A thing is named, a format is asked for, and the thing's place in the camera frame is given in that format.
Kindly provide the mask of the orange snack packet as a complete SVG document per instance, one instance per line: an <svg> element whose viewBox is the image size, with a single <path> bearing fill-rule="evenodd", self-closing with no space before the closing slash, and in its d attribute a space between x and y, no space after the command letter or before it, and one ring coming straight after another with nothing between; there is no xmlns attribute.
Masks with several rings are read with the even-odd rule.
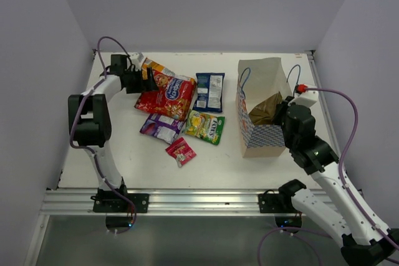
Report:
<svg viewBox="0 0 399 266"><path fill-rule="evenodd" d="M174 77L175 73L168 69L167 67L150 60L148 57L142 63L142 77L144 80L148 79L147 69L152 69L152 71L157 71L167 76Z"/></svg>

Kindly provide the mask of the red cookie snack bag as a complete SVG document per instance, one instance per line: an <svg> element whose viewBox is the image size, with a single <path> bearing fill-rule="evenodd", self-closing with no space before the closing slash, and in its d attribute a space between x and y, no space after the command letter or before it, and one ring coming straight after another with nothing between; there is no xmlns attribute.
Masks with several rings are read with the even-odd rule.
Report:
<svg viewBox="0 0 399 266"><path fill-rule="evenodd" d="M184 121L195 94L195 79L182 75L171 76L156 70L153 75L158 91L143 92L134 107L146 113Z"/></svg>

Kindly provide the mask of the light blue chips bag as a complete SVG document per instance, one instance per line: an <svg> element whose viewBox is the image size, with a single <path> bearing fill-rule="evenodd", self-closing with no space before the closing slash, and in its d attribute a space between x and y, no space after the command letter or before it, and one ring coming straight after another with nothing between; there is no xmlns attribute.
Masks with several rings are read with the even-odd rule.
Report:
<svg viewBox="0 0 399 266"><path fill-rule="evenodd" d="M277 106L282 103L282 95L277 92L257 104L250 112L249 117L253 125L273 125Z"/></svg>

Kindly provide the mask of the blue checkered paper bag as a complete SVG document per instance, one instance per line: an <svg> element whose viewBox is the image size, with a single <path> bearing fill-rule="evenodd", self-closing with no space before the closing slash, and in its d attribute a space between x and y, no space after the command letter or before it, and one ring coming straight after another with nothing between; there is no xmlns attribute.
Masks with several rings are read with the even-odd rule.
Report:
<svg viewBox="0 0 399 266"><path fill-rule="evenodd" d="M241 154L243 158L271 158L286 149L281 127L257 125L250 113L271 97L292 95L280 57L240 60L236 90Z"/></svg>

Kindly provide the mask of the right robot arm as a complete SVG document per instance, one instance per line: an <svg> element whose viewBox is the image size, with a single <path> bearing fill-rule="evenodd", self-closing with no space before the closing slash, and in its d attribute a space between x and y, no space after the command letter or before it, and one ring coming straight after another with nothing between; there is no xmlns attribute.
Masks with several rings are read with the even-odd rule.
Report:
<svg viewBox="0 0 399 266"><path fill-rule="evenodd" d="M310 108L291 104L291 100L288 97L277 106L274 121L282 128L294 162L317 182L335 207L317 200L297 179L279 188L279 207L311 218L335 241L348 265L378 265L396 250L398 229L389 228L339 171L338 156L315 133Z"/></svg>

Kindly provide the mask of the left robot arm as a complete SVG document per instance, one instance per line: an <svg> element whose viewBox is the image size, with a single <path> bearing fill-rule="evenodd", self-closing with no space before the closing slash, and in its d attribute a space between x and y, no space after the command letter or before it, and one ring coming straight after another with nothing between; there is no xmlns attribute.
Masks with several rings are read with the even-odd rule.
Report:
<svg viewBox="0 0 399 266"><path fill-rule="evenodd" d="M109 145L112 122L108 103L122 91L137 94L158 90L152 70L142 69L144 62L141 52L112 54L110 65L92 87L68 97L70 146L88 154L99 181L99 192L111 192L107 203L118 212L129 206L130 197Z"/></svg>

